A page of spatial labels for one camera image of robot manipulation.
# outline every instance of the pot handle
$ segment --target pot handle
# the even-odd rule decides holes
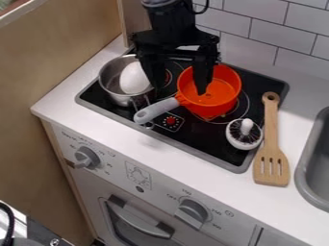
[[[179,106],[176,98],[170,97],[158,103],[147,106],[146,108],[138,111],[134,115],[134,121],[140,125],[145,124],[159,115],[171,111]]]

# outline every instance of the spatula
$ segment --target spatula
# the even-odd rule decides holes
[[[278,146],[278,104],[274,92],[263,95],[265,105],[265,141],[254,160],[254,181],[261,185],[287,186],[291,177],[288,160]]]

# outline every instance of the silver sink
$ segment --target silver sink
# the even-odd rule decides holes
[[[309,203],[329,212],[329,107],[316,117],[294,180]]]

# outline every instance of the black stovetop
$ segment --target black stovetop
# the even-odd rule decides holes
[[[177,78],[180,71],[188,66],[190,66],[188,61],[180,61],[179,64],[169,63],[167,65],[170,70],[167,74],[168,81],[166,86],[158,94],[158,100],[175,94],[175,77]],[[190,113],[184,107],[179,107],[157,117],[154,120],[155,127],[149,131],[174,139],[176,141],[174,144],[176,147],[182,147],[185,151],[201,159],[240,173],[247,169],[252,160],[251,156],[255,154],[255,151],[241,151],[231,146],[225,137],[227,123],[237,118],[250,118],[262,127],[264,124],[262,95],[267,91],[274,91],[280,95],[282,102],[289,87],[282,81],[237,67],[232,68],[239,73],[242,81],[242,93],[233,110],[226,113],[226,115],[206,122]],[[95,81],[85,89],[77,99],[78,103],[88,108],[96,109],[96,111],[98,109],[107,111],[109,114],[106,115],[109,117],[114,113],[129,121],[133,121],[133,116],[136,112],[134,108],[127,109],[112,104],[107,97],[107,92],[100,87],[98,81]],[[168,117],[174,117],[178,125],[169,128],[169,125],[165,124],[165,120]],[[137,130],[141,130],[142,128],[142,126],[135,126],[128,123],[127,125],[134,126]]]

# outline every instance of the tile backsplash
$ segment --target tile backsplash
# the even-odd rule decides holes
[[[206,0],[193,0],[197,11]],[[210,0],[200,30],[221,36],[224,62],[252,62],[329,79],[329,0]]]

